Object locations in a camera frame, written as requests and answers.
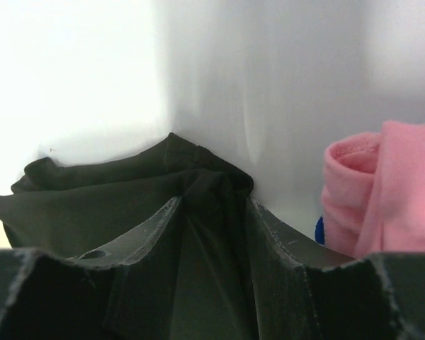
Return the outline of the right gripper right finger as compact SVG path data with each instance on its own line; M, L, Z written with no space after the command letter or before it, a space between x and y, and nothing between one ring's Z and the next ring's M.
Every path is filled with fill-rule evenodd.
M425 253L352 259L253 198L246 238L261 339L425 339Z

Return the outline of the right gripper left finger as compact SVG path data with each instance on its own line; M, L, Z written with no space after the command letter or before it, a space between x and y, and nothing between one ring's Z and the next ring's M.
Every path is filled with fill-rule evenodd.
M77 258L0 249L0 339L168 339L183 228L172 198Z

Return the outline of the blue printed t-shirt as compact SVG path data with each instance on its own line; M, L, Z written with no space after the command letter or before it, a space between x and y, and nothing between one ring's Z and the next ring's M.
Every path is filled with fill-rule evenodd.
M314 231L314 240L321 245L325 245L325 232L324 232L324 220L323 216L321 216L316 225Z

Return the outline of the black printed t-shirt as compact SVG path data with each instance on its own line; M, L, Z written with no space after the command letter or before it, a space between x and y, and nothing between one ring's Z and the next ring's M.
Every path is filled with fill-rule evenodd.
M77 258L140 225L172 198L183 228L168 339L256 339L244 231L251 177L175 134L127 159L27 165L0 196L11 248Z

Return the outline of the pink t-shirt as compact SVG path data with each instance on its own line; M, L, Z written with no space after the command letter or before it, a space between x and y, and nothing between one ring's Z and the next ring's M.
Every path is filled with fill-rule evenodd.
M323 160L326 247L354 258L425 251L425 124L387 121L332 143Z

